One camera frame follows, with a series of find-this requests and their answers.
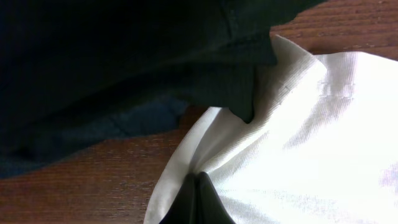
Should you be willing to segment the white t-shirt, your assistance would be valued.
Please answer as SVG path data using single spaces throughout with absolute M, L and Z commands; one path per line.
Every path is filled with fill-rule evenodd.
M 209 108 L 166 165 L 146 223 L 201 172 L 236 223 L 397 222 L 397 62 L 312 55 L 281 36 L 272 46 L 254 119 Z

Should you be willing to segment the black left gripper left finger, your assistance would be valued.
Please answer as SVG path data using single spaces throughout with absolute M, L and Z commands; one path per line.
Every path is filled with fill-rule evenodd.
M 196 223 L 197 191 L 195 187 L 195 174 L 186 175 L 176 198 L 160 224 Z

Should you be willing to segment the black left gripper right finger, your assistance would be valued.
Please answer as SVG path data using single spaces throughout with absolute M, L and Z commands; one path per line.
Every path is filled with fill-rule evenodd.
M 235 224 L 219 198 L 209 175 L 201 172 L 197 175 L 197 223 L 199 224 Z

